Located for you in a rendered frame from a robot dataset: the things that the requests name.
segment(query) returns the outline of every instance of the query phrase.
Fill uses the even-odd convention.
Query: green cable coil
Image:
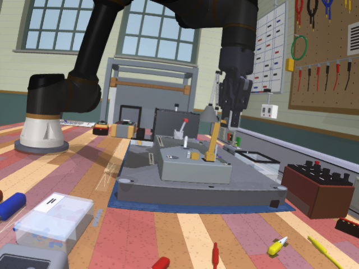
[[[304,40],[305,40],[305,50],[304,50],[304,53],[303,53],[302,57],[300,57],[300,58],[295,58],[294,55],[293,55],[293,47],[294,47],[294,44],[295,44],[295,42],[297,41],[298,38],[304,38]],[[295,40],[294,40],[293,43],[292,43],[292,57],[293,57],[293,59],[296,60],[296,61],[299,61],[299,60],[303,59],[305,53],[307,52],[307,48],[308,48],[308,41],[307,41],[307,39],[305,38],[305,36],[300,35],[300,36],[296,37]]]

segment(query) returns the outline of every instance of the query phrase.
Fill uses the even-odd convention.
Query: window sill
[[[156,62],[156,63],[170,63],[170,64],[175,64],[177,66],[198,67],[197,64],[193,64],[193,63],[182,63],[182,62],[168,61],[168,60],[154,59],[154,58],[145,58],[145,57],[137,57],[137,56],[124,56],[124,55],[114,55],[113,57],[117,58],[117,59],[140,60],[140,61]]]
[[[48,50],[26,50],[26,49],[13,49],[12,52],[16,53],[40,53],[40,54],[60,54],[60,55],[78,55],[78,52],[56,52]]]

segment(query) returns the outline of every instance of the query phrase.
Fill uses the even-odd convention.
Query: gray lampshade
[[[211,105],[206,106],[206,108],[201,113],[200,121],[201,122],[218,122],[218,118],[215,115],[213,106],[211,106]]]

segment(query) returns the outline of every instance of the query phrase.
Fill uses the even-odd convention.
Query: yellow pen
[[[288,237],[284,237],[283,239],[281,239],[280,241],[275,242],[273,245],[271,245],[268,248],[267,253],[271,256],[275,255],[278,251],[280,251],[280,249],[282,248],[282,246],[286,243]]]
[[[337,266],[339,269],[343,269],[342,266],[340,266],[333,258],[331,258],[331,256],[329,256],[327,254],[326,249],[317,240],[314,240],[309,235],[308,235],[308,239],[311,240],[314,247],[316,247],[320,251],[320,253],[324,254],[324,256],[326,256],[328,259],[330,259],[330,261],[333,262],[335,264],[335,266]]]

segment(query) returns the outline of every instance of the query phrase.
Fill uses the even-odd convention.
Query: blue mat
[[[123,164],[128,153],[126,151],[125,157],[118,176],[121,175]],[[179,206],[179,205],[162,205],[158,203],[141,203],[121,201],[117,199],[118,182],[116,181],[111,193],[110,200],[107,207],[122,208],[140,211],[152,212],[168,212],[168,213],[190,213],[190,214],[244,214],[244,213],[269,213],[269,212],[284,212],[295,211],[289,204],[284,203],[279,205],[278,208],[270,206]]]

